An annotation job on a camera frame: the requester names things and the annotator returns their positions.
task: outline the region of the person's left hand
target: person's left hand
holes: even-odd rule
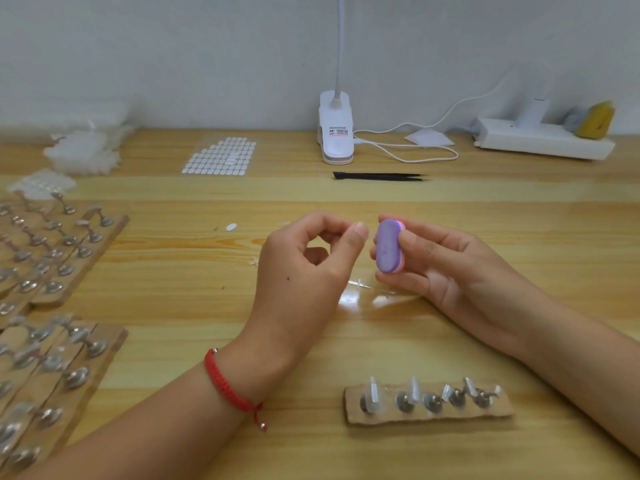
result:
[[[326,212],[308,214],[267,238],[258,282],[241,340],[266,348],[288,367],[304,358],[335,313],[369,232]],[[320,236],[331,245],[308,248]]]

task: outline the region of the hand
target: hand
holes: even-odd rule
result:
[[[528,334],[560,305],[475,235],[404,217],[384,219],[406,227],[398,237],[405,265],[401,273],[378,272],[378,281],[424,296],[460,328],[526,361]]]
[[[264,243],[253,309],[241,339],[291,368],[320,338],[338,306],[369,232],[325,212],[306,215]],[[331,245],[308,248],[320,236]]]

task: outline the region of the white wall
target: white wall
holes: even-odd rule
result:
[[[557,72],[552,119],[612,98],[640,133],[640,0],[348,0],[356,127],[427,124],[514,62]],[[333,87],[335,0],[0,0],[0,107],[130,98],[153,127],[313,128]],[[513,113],[516,78],[482,104]]]

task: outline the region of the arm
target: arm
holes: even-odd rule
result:
[[[523,362],[640,456],[640,343],[549,297],[468,233],[405,219],[402,273],[416,292],[488,345]],[[371,250],[372,258],[376,249]]]
[[[331,244],[308,248],[320,236]],[[260,252],[253,309],[215,361],[235,391],[260,403],[309,352],[333,316],[367,229],[322,212],[272,233]],[[244,420],[199,363],[21,480],[192,478]],[[263,433],[256,428],[256,435]]]

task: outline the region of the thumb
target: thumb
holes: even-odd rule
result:
[[[398,236],[398,244],[404,251],[407,261],[416,264],[412,267],[420,269],[434,267],[454,279],[460,278],[468,269],[467,258],[462,253],[428,241],[411,231],[402,231]]]
[[[348,279],[368,237],[369,230],[362,222],[351,225],[342,234],[334,245],[331,255],[325,259],[321,266],[330,268],[335,273]]]

